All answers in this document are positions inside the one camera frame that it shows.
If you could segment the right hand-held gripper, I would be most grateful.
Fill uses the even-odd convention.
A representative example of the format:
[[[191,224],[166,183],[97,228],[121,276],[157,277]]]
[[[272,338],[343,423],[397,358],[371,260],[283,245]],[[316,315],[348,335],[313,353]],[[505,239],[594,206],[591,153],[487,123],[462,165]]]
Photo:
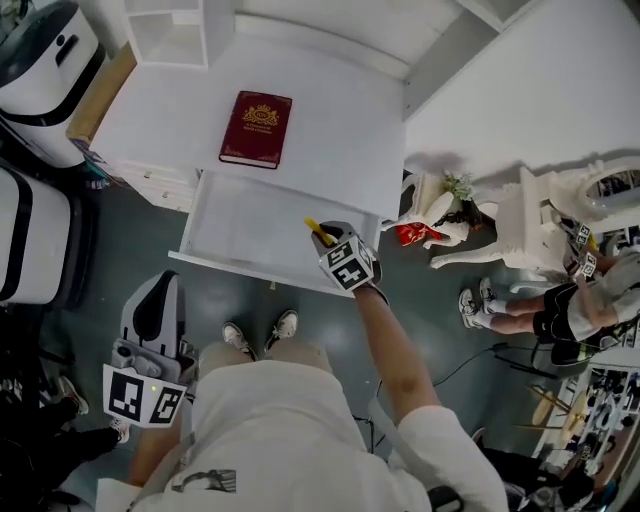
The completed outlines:
[[[309,221],[319,266],[342,291],[376,288],[382,277],[378,254],[355,228],[343,221]]]

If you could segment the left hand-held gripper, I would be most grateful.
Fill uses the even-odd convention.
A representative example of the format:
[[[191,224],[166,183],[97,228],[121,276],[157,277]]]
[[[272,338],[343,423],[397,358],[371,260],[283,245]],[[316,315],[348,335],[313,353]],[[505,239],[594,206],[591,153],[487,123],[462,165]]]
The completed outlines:
[[[185,291],[178,273],[161,277],[162,315],[158,335],[157,279],[145,281],[122,309],[122,338],[103,366],[103,410],[142,428],[167,428],[176,418],[197,376],[198,351],[182,341],[186,328]],[[174,358],[143,348],[157,338]]]

